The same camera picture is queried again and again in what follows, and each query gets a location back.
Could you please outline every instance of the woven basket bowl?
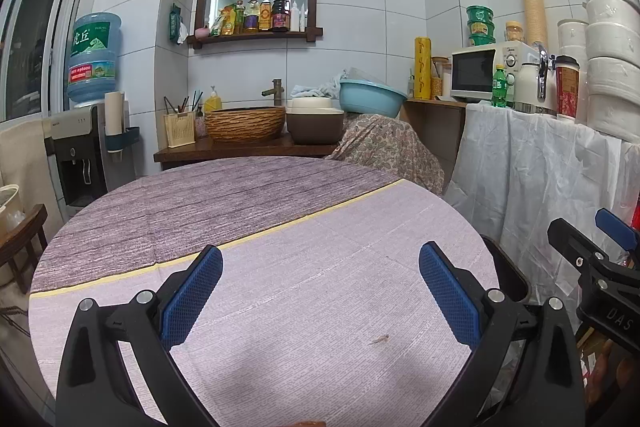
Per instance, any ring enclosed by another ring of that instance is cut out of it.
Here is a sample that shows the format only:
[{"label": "woven basket bowl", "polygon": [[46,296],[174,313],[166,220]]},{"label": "woven basket bowl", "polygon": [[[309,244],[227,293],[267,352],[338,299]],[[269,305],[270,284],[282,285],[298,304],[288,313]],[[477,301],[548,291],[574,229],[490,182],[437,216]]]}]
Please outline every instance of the woven basket bowl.
[{"label": "woven basket bowl", "polygon": [[249,107],[208,112],[207,134],[214,142],[258,142],[277,138],[286,118],[285,107]]}]

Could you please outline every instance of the white bottle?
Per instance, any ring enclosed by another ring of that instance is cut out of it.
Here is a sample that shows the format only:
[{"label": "white bottle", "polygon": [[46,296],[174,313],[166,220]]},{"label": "white bottle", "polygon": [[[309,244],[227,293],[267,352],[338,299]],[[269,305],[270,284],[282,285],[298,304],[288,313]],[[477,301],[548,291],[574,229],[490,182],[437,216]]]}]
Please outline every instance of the white bottle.
[{"label": "white bottle", "polygon": [[291,28],[289,28],[292,32],[300,31],[300,10],[298,9],[298,4],[296,0],[293,0],[293,5],[291,6]]},{"label": "white bottle", "polygon": [[302,8],[300,9],[300,31],[303,32],[306,29],[305,25],[305,4],[302,3]]}]

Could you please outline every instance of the glass jar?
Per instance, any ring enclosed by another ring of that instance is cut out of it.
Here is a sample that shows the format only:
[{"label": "glass jar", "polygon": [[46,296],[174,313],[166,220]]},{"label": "glass jar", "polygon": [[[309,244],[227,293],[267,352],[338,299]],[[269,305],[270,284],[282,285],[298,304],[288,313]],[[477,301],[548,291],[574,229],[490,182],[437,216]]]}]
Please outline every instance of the glass jar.
[{"label": "glass jar", "polygon": [[524,28],[518,21],[507,21],[505,35],[508,41],[524,42]]}]

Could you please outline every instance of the wooden countertop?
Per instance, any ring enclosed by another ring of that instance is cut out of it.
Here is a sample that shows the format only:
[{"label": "wooden countertop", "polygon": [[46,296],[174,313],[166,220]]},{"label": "wooden countertop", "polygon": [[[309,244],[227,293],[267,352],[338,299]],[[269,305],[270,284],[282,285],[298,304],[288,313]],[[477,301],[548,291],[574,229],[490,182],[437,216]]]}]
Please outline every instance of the wooden countertop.
[{"label": "wooden countertop", "polygon": [[445,105],[446,107],[457,107],[464,109],[466,102],[450,102],[449,100],[425,100],[423,98],[409,98],[407,102],[431,103],[433,105]]},{"label": "wooden countertop", "polygon": [[196,143],[165,148],[154,154],[156,163],[198,162],[243,156],[327,156],[337,147],[332,145],[296,145],[289,133],[275,140],[253,143],[216,143],[207,136]]}]

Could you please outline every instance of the round table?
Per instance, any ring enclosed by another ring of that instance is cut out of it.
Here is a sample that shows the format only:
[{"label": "round table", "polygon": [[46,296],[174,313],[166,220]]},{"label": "round table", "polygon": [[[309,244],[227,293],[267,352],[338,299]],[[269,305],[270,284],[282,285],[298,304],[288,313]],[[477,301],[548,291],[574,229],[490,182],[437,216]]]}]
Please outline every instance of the round table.
[{"label": "round table", "polygon": [[[427,241],[497,286],[468,222],[392,174],[273,156],[165,171],[95,201],[50,242],[30,297],[33,347],[55,395],[81,299],[127,302],[217,245],[220,282],[171,355],[222,427],[419,426],[469,355],[418,271]],[[161,418],[122,350],[145,411]]]}]

